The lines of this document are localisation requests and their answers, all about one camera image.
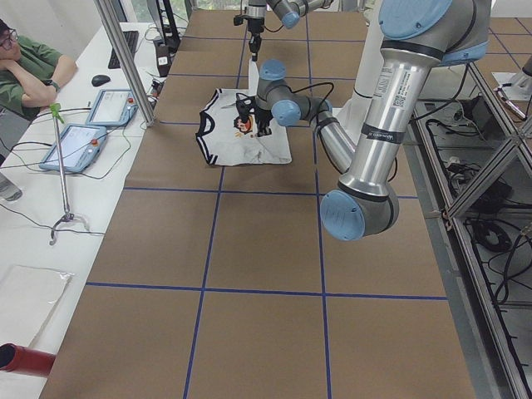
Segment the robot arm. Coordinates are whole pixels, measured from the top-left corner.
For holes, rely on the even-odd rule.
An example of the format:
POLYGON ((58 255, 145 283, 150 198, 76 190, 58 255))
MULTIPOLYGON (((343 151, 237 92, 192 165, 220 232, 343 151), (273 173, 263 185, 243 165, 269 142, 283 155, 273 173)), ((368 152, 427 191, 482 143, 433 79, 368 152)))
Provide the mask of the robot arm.
POLYGON ((308 121, 339 171, 337 188, 320 205, 325 229, 349 241, 380 234, 397 220, 388 176, 418 97, 432 69, 481 59, 488 47, 489 1, 382 1, 371 16, 365 47, 379 52, 369 68, 369 104, 349 135, 328 101, 295 93, 282 62, 259 68, 256 110, 263 124, 308 121))
POLYGON ((274 15, 279 19, 282 27, 292 29, 302 17, 311 11, 319 8, 327 8, 332 5, 332 0, 316 1, 289 1, 289 0, 256 0, 248 1, 244 11, 234 17, 234 25, 237 26, 243 21, 247 23, 247 30, 251 34, 249 39, 249 50, 251 60, 256 62, 259 58, 259 50, 262 43, 261 34, 266 29, 265 17, 269 7, 274 15))

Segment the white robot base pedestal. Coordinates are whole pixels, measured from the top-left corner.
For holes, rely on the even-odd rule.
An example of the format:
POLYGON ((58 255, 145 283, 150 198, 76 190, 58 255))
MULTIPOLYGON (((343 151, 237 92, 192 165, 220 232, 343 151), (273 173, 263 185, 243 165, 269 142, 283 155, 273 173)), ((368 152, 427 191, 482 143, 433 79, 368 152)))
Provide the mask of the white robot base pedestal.
POLYGON ((352 96, 337 114, 338 121, 346 129, 352 129, 357 122, 364 121, 383 66, 380 51, 383 34, 378 16, 376 14, 373 16, 362 50, 352 96))

